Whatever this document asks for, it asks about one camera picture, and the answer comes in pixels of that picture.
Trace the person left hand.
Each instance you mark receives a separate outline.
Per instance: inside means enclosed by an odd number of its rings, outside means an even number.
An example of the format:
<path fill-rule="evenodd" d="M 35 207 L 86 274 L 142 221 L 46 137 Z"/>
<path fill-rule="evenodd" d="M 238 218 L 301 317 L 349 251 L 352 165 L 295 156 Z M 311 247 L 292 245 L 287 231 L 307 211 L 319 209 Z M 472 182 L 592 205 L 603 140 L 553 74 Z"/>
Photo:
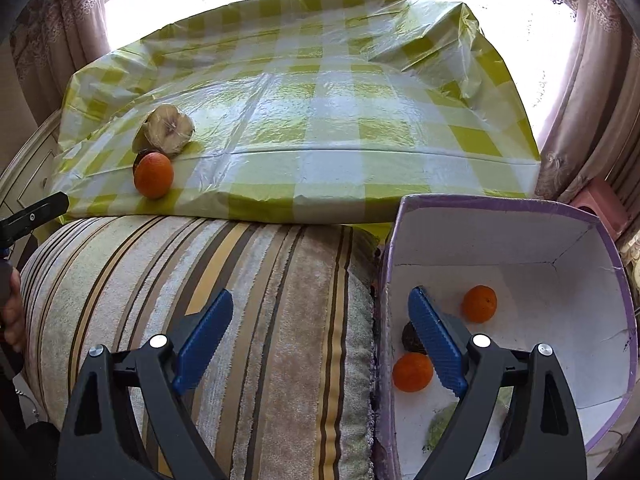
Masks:
<path fill-rule="evenodd" d="M 22 354 L 26 347 L 26 328 L 20 272 L 11 268 L 11 275 L 4 282 L 9 285 L 9 296 L 1 304 L 1 340 Z"/>

